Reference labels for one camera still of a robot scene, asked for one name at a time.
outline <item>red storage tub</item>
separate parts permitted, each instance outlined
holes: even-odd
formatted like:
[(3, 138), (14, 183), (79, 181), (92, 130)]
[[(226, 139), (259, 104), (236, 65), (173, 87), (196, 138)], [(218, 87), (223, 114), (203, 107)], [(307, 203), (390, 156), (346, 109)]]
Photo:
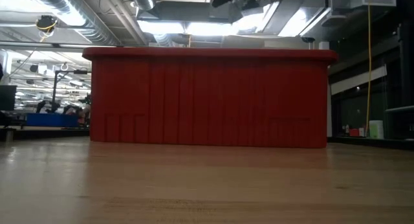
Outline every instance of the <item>red storage tub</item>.
[(329, 50), (88, 48), (91, 140), (326, 147)]

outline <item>wooden table surface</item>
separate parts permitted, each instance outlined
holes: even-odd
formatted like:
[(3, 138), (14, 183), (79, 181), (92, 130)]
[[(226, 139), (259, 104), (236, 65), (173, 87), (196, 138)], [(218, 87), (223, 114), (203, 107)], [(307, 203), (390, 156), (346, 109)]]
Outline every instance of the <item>wooden table surface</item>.
[(13, 142), (0, 223), (414, 223), (414, 153)]

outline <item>ceiling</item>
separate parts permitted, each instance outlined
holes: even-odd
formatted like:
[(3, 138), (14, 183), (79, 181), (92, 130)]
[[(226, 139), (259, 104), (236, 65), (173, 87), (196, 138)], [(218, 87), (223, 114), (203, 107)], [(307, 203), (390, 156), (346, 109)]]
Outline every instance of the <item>ceiling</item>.
[[(131, 28), (132, 23), (128, 24), (125, 12), (123, 13), (119, 6), (116, 10), (120, 12), (122, 19), (114, 13), (114, 9), (111, 8), (107, 0), (83, 1), (87, 7), (91, 8), (94, 12), (93, 14), (98, 16), (94, 21), (101, 21), (109, 29), (109, 33), (121, 45), (137, 46), (140, 44), (136, 40), (136, 36), (134, 37), (136, 32), (131, 33), (127, 29), (128, 27)], [(136, 5), (132, 4), (133, 0), (119, 1), (126, 10), (128, 17), (135, 21), (134, 24), (138, 26), (139, 30), (145, 31), (141, 24), (138, 25), (136, 23), (136, 8), (134, 7)], [(180, 16), (191, 19), (195, 13), (191, 12), (192, 9), (184, 6), (202, 6), (203, 3), (206, 3), (208, 7), (210, 1), (212, 0), (157, 0), (156, 6), (161, 5), (160, 3), (171, 3), (169, 6), (164, 5), (168, 8), (172, 8), (176, 2), (182, 4), (179, 4), (178, 8), (174, 7), (176, 9), (168, 9), (167, 7), (167, 9), (155, 9), (160, 14), (159, 16), (174, 17), (171, 15), (172, 10), (174, 10), (174, 13), (177, 13), (175, 14), (176, 17)], [(314, 48), (314, 44), (309, 46), (300, 37), (286, 36), (298, 36), (301, 32), (306, 31), (302, 36), (315, 38), (317, 45), (319, 41), (347, 37), (347, 35), (360, 28), (367, 21), (366, 8), (363, 5), (360, 8), (351, 9), (343, 6), (335, 8), (332, 5), (332, 1), (329, 0), (328, 2), (327, 0), (270, 0), (270, 4), (267, 4), (269, 2), (266, 1), (258, 0), (261, 3), (259, 8), (263, 8), (259, 21), (253, 18), (247, 20), (246, 18), (246, 23), (243, 23), (252, 24), (253, 21), (257, 21), (253, 31), (249, 30), (249, 28), (247, 30), (240, 29), (244, 19), (242, 18), (232, 24), (232, 28), (237, 26), (237, 24), (239, 28), (230, 35), (192, 35), (190, 38), (191, 47), (308, 49), (309, 47)], [(389, 7), (392, 6), (382, 6), (382, 8), (374, 9), (374, 16), (380, 16)], [(229, 17), (228, 19), (234, 18), (233, 12), (226, 13), (228, 11), (226, 8), (227, 6), (222, 6), (221, 9), (210, 9), (210, 17), (213, 13), (215, 16), (225, 16)], [(54, 79), (53, 70), (59, 70), (63, 64), (69, 66), (68, 71), (82, 68), (91, 72), (91, 64), (82, 58), (83, 48), (90, 45), (91, 42), (79, 34), (77, 30), (81, 27), (72, 27), (63, 23), (63, 21), (59, 21), (52, 34), (48, 35), (48, 37), (45, 37), (45, 34), (36, 28), (35, 22), (40, 16), (56, 17), (53, 12), (48, 6), (39, 4), (34, 0), (0, 0), (0, 49), (6, 51), (12, 58), (12, 67), (9, 72), (13, 75), (11, 76), (10, 83), (18, 85), (19, 92), (24, 93), (24, 95), (19, 93), (20, 95), (16, 103), (19, 108), (26, 107), (27, 105), (30, 106), (30, 103), (38, 102), (42, 98), (50, 98)], [(153, 14), (151, 11), (138, 13), (140, 13), (138, 18), (145, 21), (146, 19), (142, 19), (143, 16), (146, 16), (148, 13)], [(347, 16), (343, 23), (332, 27), (323, 27), (321, 25), (331, 14), (338, 13)], [(191, 23), (183, 19), (183, 22), (180, 24), (187, 30)], [(258, 31), (259, 25), (263, 25), (263, 30)], [(149, 46), (158, 46), (158, 41), (152, 34), (148, 32), (141, 32), (141, 34), (138, 34), (138, 36), (144, 38), (144, 41), (148, 41)], [(176, 46), (187, 47), (189, 44), (189, 37), (187, 36), (176, 33), (168, 35)], [(43, 43), (39, 45), (38, 42), (41, 40), (43, 40)], [(43, 74), (30, 72), (31, 65), (47, 68), (49, 72)], [(77, 99), (85, 96), (90, 90), (91, 74), (68, 74), (67, 76), (70, 79), (66, 77), (58, 82), (57, 99), (65, 104), (79, 104)]]

